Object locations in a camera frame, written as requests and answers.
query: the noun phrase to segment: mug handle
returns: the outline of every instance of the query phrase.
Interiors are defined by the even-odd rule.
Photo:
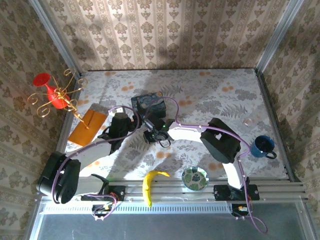
[[[268,154],[266,155],[268,159],[275,159],[277,157],[277,154],[274,151],[269,152]]]

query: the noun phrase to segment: patterned wallpaper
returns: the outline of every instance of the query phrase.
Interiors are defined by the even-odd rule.
[[[320,225],[320,1],[305,0],[264,77],[291,167]]]
[[[44,90],[33,87],[36,74],[52,73],[61,84],[67,66],[27,0],[0,0],[0,29],[0,239],[22,239],[65,118],[55,109],[38,117],[27,98]]]
[[[254,68],[289,0],[44,0],[77,67]]]

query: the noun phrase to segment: red vase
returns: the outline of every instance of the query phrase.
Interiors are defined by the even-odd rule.
[[[46,93],[48,94],[47,95],[48,100],[52,101],[53,99],[55,99],[58,96],[58,94],[55,93],[55,89],[57,89],[57,87],[50,86],[50,85],[47,84],[49,82],[50,78],[51,78],[51,75],[46,73],[46,72],[39,73],[37,76],[35,76],[35,78],[33,79],[32,83],[36,87],[45,86],[46,87]],[[64,95],[64,97],[68,101],[70,101],[70,97],[68,95]],[[51,103],[56,109],[63,109],[68,105],[65,100],[58,99],[58,98],[53,100]]]

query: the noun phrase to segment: banana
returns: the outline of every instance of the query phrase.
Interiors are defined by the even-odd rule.
[[[158,175],[158,174],[162,174],[166,177],[170,177],[170,175],[165,171],[152,170],[152,171],[148,172],[147,175],[143,179],[142,195],[143,195],[144,202],[148,205],[149,208],[152,206],[150,185],[151,185],[151,182],[152,182],[152,179],[154,178],[154,176]]]

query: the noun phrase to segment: vent grille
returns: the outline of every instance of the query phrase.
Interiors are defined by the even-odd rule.
[[[142,203],[121,203],[113,214],[226,214],[230,213],[231,204],[155,204],[147,207]],[[42,214],[91,214],[92,205],[60,206],[51,205],[43,209]]]

